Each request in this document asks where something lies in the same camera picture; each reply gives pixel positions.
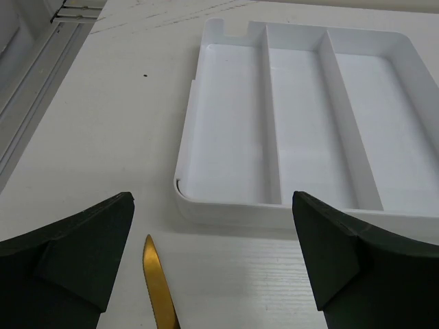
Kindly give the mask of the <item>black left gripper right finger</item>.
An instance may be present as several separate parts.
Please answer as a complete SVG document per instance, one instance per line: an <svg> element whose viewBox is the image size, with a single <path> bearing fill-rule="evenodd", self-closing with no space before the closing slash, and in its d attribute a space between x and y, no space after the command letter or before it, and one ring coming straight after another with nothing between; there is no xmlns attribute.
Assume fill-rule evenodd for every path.
<svg viewBox="0 0 439 329"><path fill-rule="evenodd" d="M328 328L437 328L438 246L296 191L292 214Z"/></svg>

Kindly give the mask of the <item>gold knife green handle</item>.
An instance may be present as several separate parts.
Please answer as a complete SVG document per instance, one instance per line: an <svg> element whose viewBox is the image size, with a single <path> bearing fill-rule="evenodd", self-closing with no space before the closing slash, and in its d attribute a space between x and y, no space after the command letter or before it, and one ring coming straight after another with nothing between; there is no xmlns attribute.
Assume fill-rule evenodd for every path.
<svg viewBox="0 0 439 329"><path fill-rule="evenodd" d="M180 329L180 322L151 235L143 248L143 274L158 329Z"/></svg>

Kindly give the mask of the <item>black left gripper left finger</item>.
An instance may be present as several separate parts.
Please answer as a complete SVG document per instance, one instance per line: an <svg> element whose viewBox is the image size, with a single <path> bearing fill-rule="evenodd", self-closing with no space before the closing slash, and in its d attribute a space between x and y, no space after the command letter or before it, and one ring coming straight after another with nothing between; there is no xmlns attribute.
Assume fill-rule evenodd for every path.
<svg viewBox="0 0 439 329"><path fill-rule="evenodd" d="M134 216L130 192L1 242L2 328L96 328Z"/></svg>

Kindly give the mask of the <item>aluminium rail frame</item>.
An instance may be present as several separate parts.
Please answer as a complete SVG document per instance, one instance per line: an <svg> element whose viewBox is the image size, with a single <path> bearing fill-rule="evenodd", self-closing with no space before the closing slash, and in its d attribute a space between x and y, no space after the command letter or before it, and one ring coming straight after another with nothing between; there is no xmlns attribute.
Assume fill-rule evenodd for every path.
<svg viewBox="0 0 439 329"><path fill-rule="evenodd" d="M1 2L1 186L6 186L105 1Z"/></svg>

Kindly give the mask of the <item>white three-compartment cutlery tray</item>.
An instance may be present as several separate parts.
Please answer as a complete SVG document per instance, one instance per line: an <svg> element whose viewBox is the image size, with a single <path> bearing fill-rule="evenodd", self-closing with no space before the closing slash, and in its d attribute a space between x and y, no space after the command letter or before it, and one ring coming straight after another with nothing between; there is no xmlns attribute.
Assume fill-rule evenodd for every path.
<svg viewBox="0 0 439 329"><path fill-rule="evenodd" d="M438 241L438 84L397 32L204 25L174 188L195 223L292 229L305 191Z"/></svg>

